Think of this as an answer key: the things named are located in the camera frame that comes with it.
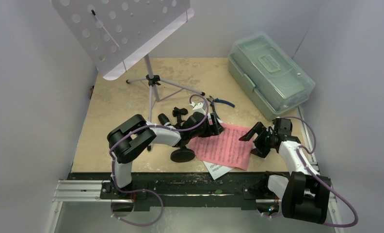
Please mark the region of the pink sheet music page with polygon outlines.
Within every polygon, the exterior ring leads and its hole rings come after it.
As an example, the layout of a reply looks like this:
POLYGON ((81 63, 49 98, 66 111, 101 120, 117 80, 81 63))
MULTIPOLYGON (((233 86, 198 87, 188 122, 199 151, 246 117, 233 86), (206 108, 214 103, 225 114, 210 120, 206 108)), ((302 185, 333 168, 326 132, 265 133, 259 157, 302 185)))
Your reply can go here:
POLYGON ((211 137, 196 137, 188 144, 198 160, 247 170, 253 147, 252 139, 240 141, 250 129, 222 123, 224 131, 211 137))

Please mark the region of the lilac folding music stand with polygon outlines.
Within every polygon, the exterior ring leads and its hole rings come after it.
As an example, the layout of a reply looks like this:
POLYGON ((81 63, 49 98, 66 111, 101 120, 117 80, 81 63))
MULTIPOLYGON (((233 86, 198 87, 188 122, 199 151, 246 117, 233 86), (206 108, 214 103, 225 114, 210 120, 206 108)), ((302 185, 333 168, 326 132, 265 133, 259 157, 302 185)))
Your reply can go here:
POLYGON ((188 22, 188 0, 53 0, 51 5, 106 80, 144 60, 149 108, 161 101, 150 52, 188 22))

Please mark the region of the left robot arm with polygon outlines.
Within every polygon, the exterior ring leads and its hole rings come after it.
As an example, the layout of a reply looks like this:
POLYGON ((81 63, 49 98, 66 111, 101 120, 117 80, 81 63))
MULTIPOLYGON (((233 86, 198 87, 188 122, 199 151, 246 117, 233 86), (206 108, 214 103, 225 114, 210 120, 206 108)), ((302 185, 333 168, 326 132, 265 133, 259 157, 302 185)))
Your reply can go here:
POLYGON ((170 159, 184 163, 196 156, 194 150, 187 148, 192 139, 218 136, 224 131, 215 114, 194 112, 176 125, 165 114, 160 114, 158 120, 160 123, 156 125, 136 114, 107 135, 112 158, 112 192, 120 199, 131 192, 132 162, 152 144, 174 147, 170 159))

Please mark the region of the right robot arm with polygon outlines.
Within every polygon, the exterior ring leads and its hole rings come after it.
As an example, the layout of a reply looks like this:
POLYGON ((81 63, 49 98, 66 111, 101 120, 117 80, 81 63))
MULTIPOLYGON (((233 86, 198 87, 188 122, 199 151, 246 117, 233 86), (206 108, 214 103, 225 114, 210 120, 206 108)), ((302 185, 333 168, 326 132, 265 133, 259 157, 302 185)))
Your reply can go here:
POLYGON ((272 149, 284 160, 289 176, 269 174, 260 182, 259 192, 269 198, 275 194, 281 200, 281 213, 286 218, 323 224, 326 221, 330 179, 322 177, 308 162, 300 139, 292 135, 290 119, 276 118, 272 127, 257 122, 240 141, 253 140, 251 154, 265 158, 272 149))

